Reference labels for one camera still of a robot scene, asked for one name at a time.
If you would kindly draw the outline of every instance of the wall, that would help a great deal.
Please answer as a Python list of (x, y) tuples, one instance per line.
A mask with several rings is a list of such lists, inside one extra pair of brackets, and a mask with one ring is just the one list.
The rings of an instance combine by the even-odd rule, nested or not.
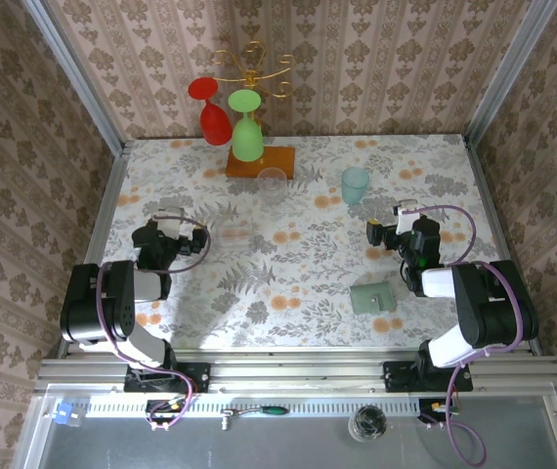
[(557, 11), (480, 142), (508, 243), (557, 355)]
[(0, 0), (0, 467), (40, 360), (59, 341), (72, 265), (111, 156), (20, 2)]
[[(127, 139), (200, 135), (200, 75), (237, 77), (217, 49), (298, 58), (291, 98), (257, 116), (271, 135), (462, 133), (527, 0), (49, 0)], [(218, 102), (235, 90), (224, 86)]]

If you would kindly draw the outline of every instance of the gray floor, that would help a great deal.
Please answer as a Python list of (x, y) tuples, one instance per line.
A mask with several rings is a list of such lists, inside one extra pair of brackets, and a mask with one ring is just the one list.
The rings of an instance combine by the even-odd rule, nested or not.
[[(557, 449), (537, 399), (467, 399), (462, 421), (484, 438), (487, 468), (557, 468)], [(169, 432), (141, 419), (87, 419), (80, 428), (54, 425), (41, 468), (451, 468), (466, 467), (445, 431), (416, 419), (390, 419), (393, 428), (374, 443), (353, 440), (346, 418), (249, 418), (232, 422), (190, 418)], [(479, 449), (459, 431), (468, 455)]]

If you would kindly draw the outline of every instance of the clear glass cup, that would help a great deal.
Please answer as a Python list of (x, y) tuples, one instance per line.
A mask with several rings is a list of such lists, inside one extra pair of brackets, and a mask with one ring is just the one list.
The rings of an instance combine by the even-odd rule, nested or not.
[(341, 198), (348, 205), (357, 205), (364, 198), (369, 174), (363, 168), (353, 166), (341, 174)]
[(287, 175), (278, 168), (266, 168), (257, 175), (257, 188), (261, 199), (276, 205), (287, 196)]

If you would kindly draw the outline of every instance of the floral tablecloth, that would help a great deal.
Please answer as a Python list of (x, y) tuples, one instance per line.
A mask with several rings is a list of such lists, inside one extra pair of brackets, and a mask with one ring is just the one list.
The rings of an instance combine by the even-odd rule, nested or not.
[[(136, 142), (113, 216), (105, 260), (133, 258), (131, 233), (158, 208), (250, 235), (250, 247), (212, 247), (206, 261), (174, 276), (167, 301), (136, 305), (136, 321), (175, 347), (416, 347), (456, 322), (453, 302), (416, 298), (400, 280), (398, 253), (368, 245), (365, 222), (395, 223), (392, 206), (457, 204), (476, 221), (468, 259), (496, 259), (483, 204), (460, 136), (284, 137), (296, 147), (287, 199), (264, 205), (254, 180), (224, 175), (228, 147), (202, 140)], [(340, 176), (365, 167), (361, 204), (341, 200)], [(455, 260), (471, 235), (464, 217), (429, 213), (442, 224), (442, 259)], [(173, 268), (197, 257), (177, 259)], [(353, 313), (350, 285), (388, 280), (397, 308)]]

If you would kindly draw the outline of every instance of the wooden block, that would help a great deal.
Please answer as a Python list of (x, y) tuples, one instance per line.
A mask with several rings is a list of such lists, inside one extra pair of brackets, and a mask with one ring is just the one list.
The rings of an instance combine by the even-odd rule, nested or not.
[(250, 162), (238, 160), (231, 147), (226, 174), (229, 178), (256, 178), (262, 169), (279, 168), (285, 172), (287, 179), (294, 179), (295, 161), (294, 147), (265, 147), (261, 157)]

